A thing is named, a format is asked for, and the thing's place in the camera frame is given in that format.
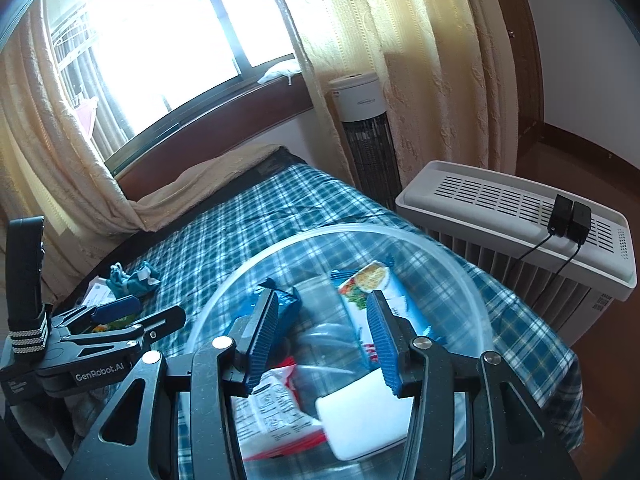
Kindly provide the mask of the grey gloved left hand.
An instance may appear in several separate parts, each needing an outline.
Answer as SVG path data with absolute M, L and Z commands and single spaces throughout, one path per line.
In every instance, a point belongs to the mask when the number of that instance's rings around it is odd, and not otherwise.
M 44 396 L 9 410 L 29 440 L 65 470 L 111 393 L 111 387 L 101 387 L 62 399 Z

